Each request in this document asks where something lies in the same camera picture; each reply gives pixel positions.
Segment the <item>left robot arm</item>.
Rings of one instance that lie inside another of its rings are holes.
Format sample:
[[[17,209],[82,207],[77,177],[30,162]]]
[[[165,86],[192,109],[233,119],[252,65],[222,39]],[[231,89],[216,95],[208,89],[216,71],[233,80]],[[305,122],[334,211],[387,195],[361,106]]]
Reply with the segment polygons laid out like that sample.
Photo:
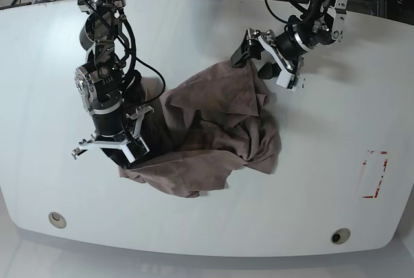
[[[291,15],[282,19],[265,3],[269,14],[284,25],[281,34],[272,30],[262,32],[249,28],[239,48],[230,58],[233,68],[241,69],[251,59],[260,60],[268,52],[273,60],[265,63],[258,72],[259,78],[275,78],[278,85],[291,89],[300,75],[303,56],[317,45],[332,45],[343,36],[347,17],[348,0],[309,0],[301,6],[296,0],[287,0],[300,11],[300,16]]]

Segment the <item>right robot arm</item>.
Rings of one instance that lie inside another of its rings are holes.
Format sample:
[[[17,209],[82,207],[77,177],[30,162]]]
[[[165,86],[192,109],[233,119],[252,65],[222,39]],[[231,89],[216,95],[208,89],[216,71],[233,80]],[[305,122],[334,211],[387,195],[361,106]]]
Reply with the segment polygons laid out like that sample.
[[[78,6],[89,15],[80,32],[87,55],[74,80],[95,131],[72,153],[99,148],[117,164],[129,165],[149,152],[140,129],[150,108],[135,68],[136,41],[125,0],[78,0]]]

